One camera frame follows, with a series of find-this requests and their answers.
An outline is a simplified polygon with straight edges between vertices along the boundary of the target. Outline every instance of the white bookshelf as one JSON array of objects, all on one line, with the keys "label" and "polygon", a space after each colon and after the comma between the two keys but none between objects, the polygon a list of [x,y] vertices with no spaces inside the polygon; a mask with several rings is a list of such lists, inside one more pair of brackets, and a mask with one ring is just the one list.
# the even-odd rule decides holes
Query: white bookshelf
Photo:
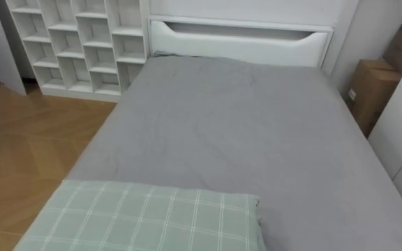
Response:
[{"label": "white bookshelf", "polygon": [[45,95],[118,101],[149,56],[149,0],[6,0]]}]

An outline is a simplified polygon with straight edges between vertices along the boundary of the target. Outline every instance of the gray bed sheet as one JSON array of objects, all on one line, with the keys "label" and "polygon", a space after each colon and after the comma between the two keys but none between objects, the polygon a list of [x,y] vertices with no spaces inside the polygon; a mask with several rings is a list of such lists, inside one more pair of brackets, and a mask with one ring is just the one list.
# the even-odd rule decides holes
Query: gray bed sheet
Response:
[{"label": "gray bed sheet", "polygon": [[314,68],[152,58],[67,178],[258,195],[270,251],[402,251],[402,198]]}]

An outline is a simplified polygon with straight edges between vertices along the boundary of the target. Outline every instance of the plaid blanket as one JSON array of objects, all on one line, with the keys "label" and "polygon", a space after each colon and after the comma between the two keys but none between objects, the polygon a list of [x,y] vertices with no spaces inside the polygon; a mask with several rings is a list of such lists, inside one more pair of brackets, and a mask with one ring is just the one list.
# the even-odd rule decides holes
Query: plaid blanket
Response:
[{"label": "plaid blanket", "polygon": [[264,250],[257,205],[252,195],[63,181],[15,250]]}]

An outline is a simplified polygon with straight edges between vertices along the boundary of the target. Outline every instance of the wooden floor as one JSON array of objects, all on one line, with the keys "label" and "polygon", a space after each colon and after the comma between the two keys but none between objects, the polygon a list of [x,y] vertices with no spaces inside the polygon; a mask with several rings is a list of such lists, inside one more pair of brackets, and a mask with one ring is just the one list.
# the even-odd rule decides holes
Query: wooden floor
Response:
[{"label": "wooden floor", "polygon": [[114,108],[0,85],[0,250],[12,250]]}]

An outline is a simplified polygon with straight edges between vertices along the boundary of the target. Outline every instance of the white headboard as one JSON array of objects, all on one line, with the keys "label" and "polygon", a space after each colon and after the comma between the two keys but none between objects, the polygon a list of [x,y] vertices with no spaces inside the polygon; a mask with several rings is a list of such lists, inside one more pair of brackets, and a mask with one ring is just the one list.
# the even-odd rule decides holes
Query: white headboard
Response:
[{"label": "white headboard", "polygon": [[322,67],[333,34],[328,26],[152,15],[150,50],[277,66]]}]

